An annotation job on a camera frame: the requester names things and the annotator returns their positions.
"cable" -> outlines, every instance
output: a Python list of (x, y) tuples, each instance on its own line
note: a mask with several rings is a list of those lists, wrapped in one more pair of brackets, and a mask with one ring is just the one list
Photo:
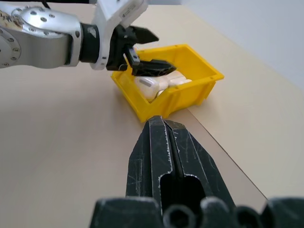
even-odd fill
[(47, 4), (47, 0), (41, 0), (42, 1), (42, 4), (45, 8), (48, 8), (50, 9), (49, 5)]

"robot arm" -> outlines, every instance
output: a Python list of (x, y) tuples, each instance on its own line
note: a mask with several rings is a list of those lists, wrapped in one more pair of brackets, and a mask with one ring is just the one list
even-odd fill
[(146, 0), (98, 0), (92, 24), (84, 24), (60, 11), (0, 2), (0, 67), (75, 67), (81, 61), (95, 70), (123, 71), (127, 60), (134, 75), (173, 71), (165, 61), (140, 61), (133, 49), (158, 41), (148, 29), (130, 26), (147, 7)]

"yellow plastic bin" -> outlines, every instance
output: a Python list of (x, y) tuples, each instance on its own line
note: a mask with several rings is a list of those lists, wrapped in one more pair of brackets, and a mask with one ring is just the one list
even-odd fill
[(166, 60), (175, 65), (192, 82), (167, 88), (149, 103), (134, 83), (132, 69), (114, 72), (112, 79), (128, 100), (141, 122), (155, 115), (167, 118), (171, 113), (191, 105), (200, 105), (211, 92), (215, 82), (224, 76), (188, 45), (175, 45), (137, 51), (141, 60)]

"white wall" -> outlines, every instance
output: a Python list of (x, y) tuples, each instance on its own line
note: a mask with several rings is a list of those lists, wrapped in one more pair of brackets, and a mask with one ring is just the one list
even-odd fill
[(182, 4), (304, 90), (303, 0), (182, 0)]

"white plastic part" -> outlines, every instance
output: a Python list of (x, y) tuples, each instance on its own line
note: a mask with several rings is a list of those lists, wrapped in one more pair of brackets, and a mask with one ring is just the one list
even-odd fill
[(165, 90), (159, 91), (159, 92), (157, 93), (157, 97), (159, 97), (159, 96), (163, 93), (163, 91), (165, 91)]
[(142, 95), (150, 102), (160, 91), (160, 83), (152, 77), (135, 77), (135, 84)]
[(97, 25), (100, 37), (99, 57), (91, 63), (94, 70), (102, 70), (109, 59), (110, 41), (114, 29), (121, 24), (130, 26), (148, 8), (147, 0), (98, 0), (92, 24)]
[(178, 85), (185, 84), (185, 83), (188, 83), (188, 82), (192, 82), (192, 80), (186, 79), (186, 80), (184, 80), (184, 81), (179, 82), (179, 83), (177, 84), (177, 86), (178, 86)]
[(157, 81), (159, 83), (160, 90), (165, 90), (169, 86), (168, 81), (167, 81), (167, 79), (166, 79), (165, 76), (153, 77), (152, 79), (155, 80), (155, 81)]
[(171, 79), (169, 81), (169, 87), (177, 86), (182, 84), (183, 81), (187, 80), (185, 76), (180, 76), (178, 78)]
[(166, 77), (166, 79), (167, 79), (168, 81), (170, 81), (170, 80), (172, 80), (172, 79), (179, 78), (179, 77), (184, 77), (184, 78), (185, 78), (185, 76), (184, 76), (181, 72), (179, 72), (179, 71), (177, 71), (177, 70), (175, 70), (175, 71), (173, 71), (172, 73), (170, 73), (170, 74), (168, 74), (168, 75), (165, 75), (165, 76), (163, 76), (163, 77)]

